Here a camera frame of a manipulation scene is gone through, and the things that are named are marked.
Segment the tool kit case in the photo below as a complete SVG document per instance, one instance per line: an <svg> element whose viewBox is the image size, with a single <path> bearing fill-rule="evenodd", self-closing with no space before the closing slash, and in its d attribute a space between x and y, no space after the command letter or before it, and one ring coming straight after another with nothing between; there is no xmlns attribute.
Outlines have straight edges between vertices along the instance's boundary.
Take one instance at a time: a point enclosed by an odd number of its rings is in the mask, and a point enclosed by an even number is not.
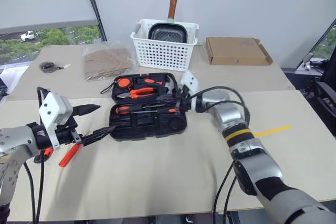
<svg viewBox="0 0 336 224"><path fill-rule="evenodd" d="M176 108L181 90L171 73L130 74L113 82L109 125L117 141L143 140L182 133L187 120L185 111Z"/></svg>

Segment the white plastic basket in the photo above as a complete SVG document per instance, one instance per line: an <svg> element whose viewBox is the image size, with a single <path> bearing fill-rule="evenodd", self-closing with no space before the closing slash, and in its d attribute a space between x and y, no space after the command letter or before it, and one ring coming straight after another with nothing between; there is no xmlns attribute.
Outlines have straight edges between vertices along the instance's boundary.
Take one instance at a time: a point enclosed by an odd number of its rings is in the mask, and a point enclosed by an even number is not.
<svg viewBox="0 0 336 224"><path fill-rule="evenodd" d="M185 71L188 69L191 54L197 44L199 25L175 22L187 30L187 43L176 43L148 38L148 31L156 23L166 20L141 19L131 34L137 51L139 64L143 67Z"/></svg>

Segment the black pan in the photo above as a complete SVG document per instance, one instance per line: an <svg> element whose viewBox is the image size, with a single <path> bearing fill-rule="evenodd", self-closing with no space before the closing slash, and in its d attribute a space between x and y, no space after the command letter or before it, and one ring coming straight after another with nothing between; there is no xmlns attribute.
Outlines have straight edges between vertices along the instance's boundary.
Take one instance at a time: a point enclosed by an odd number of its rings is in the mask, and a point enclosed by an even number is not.
<svg viewBox="0 0 336 224"><path fill-rule="evenodd" d="M148 32L148 39L186 43L188 33L184 26L174 24L177 0L170 0L167 23L156 23Z"/></svg>

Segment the table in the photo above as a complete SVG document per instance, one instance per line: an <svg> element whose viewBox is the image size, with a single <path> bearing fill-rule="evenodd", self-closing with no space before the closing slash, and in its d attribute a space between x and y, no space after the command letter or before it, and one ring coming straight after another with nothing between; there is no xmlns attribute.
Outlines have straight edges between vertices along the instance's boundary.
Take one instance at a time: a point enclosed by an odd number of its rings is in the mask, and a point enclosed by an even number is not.
<svg viewBox="0 0 336 224"><path fill-rule="evenodd" d="M36 87L49 88L62 93L67 98L110 97L111 92L101 95L113 79L103 81L84 81L82 50L86 45L46 46L37 59L29 66L14 91L7 100L34 100ZM52 61L59 66L72 64L67 69L54 73L42 73L38 66L44 61ZM204 46L195 47L189 69L199 80L199 88L222 85L238 91L294 90L279 66L214 66L208 62ZM182 72L140 67L137 73L171 72L179 81Z"/></svg>
<svg viewBox="0 0 336 224"><path fill-rule="evenodd" d="M291 125L261 136L278 162L285 182L317 200L336 198L336 141L299 91L242 93L251 112L253 132ZM110 98L70 99L73 106L95 103L99 110L77 117L78 132L108 125ZM37 101L7 101L1 127L38 121ZM70 146L46 162L41 221L123 218L209 212L231 158L207 113L187 112L183 134L144 141L117 142L111 137L82 148L66 168L58 167ZM28 165L38 194L39 165ZM228 191L229 183L224 186ZM261 207L235 185L228 209ZM9 221L31 220L30 190L20 170Z"/></svg>

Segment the cardboard box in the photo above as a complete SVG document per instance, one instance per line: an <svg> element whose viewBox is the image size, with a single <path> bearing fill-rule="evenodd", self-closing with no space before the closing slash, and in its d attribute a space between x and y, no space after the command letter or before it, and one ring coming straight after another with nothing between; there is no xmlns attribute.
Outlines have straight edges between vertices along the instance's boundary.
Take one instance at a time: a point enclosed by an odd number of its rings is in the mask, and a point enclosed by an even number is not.
<svg viewBox="0 0 336 224"><path fill-rule="evenodd" d="M205 47L211 65L265 66L273 62L255 38L206 38Z"/></svg>

